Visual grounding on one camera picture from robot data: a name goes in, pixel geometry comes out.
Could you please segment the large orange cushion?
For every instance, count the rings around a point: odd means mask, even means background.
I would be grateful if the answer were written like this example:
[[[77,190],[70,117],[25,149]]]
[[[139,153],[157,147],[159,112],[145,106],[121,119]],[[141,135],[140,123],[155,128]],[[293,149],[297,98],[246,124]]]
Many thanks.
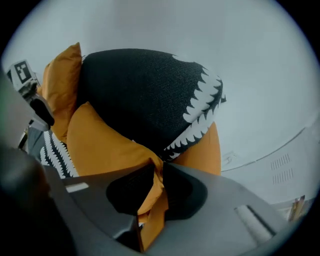
[[[80,43],[69,46],[44,69],[38,93],[46,100],[54,118],[52,132],[67,142],[70,120],[76,110],[78,84],[82,66]]]

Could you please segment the orange sofa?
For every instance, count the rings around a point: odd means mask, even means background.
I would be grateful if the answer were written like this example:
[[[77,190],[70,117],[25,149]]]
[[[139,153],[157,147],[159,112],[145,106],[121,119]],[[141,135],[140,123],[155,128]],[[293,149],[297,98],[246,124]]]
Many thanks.
[[[175,158],[172,163],[220,176],[222,161],[216,124],[213,122],[201,140]]]

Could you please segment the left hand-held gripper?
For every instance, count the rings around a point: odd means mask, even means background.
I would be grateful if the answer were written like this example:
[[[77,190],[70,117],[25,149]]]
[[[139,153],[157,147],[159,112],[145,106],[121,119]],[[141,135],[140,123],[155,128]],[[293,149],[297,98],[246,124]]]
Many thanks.
[[[54,115],[48,102],[42,96],[35,96],[40,83],[28,61],[23,59],[12,64],[6,75],[14,90],[26,101],[29,101],[29,105],[34,111],[29,127],[42,132],[49,131],[55,123]]]

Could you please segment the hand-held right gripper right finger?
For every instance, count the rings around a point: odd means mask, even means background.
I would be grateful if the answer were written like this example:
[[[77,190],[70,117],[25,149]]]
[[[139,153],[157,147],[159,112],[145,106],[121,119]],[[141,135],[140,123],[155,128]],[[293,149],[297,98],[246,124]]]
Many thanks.
[[[239,256],[286,227],[267,202],[236,181],[165,163],[169,209],[147,256]]]

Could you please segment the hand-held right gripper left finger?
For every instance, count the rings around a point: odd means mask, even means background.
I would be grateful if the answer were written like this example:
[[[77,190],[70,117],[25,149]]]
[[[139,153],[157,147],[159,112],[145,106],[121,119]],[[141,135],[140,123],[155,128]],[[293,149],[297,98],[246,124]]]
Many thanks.
[[[44,173],[77,253],[144,252],[137,211],[153,164],[65,179],[50,166]]]

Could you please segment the small orange cushion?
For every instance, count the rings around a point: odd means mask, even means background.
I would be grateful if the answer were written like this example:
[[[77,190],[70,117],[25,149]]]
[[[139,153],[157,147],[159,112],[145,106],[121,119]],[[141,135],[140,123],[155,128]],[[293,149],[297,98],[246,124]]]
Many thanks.
[[[109,127],[89,102],[73,114],[67,131],[67,149],[80,176],[97,175],[132,167],[153,164],[151,188],[138,203],[134,213],[144,224],[140,236],[147,250],[165,225],[168,209],[163,184],[163,161],[150,149],[138,144]]]

